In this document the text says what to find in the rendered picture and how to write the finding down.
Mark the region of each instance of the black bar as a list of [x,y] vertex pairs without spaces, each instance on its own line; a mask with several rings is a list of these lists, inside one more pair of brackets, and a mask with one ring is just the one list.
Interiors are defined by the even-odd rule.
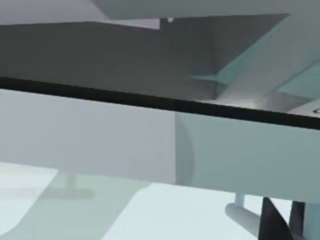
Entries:
[[316,117],[62,85],[34,80],[1,77],[0,89],[320,130],[320,120]]

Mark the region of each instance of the black edge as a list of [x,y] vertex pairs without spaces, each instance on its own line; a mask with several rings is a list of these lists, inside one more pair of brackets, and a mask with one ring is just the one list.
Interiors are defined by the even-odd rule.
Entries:
[[0,89],[320,130],[316,117],[0,77]]

